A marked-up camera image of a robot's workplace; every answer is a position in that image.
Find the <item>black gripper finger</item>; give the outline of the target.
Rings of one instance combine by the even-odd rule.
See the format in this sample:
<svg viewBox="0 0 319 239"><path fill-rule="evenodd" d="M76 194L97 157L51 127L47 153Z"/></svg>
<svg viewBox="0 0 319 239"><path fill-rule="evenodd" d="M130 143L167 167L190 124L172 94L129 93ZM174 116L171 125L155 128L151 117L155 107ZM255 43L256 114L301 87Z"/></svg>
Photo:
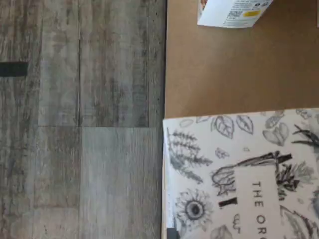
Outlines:
<svg viewBox="0 0 319 239"><path fill-rule="evenodd" d="M180 239L178 230L176 228L167 228L166 239Z"/></svg>

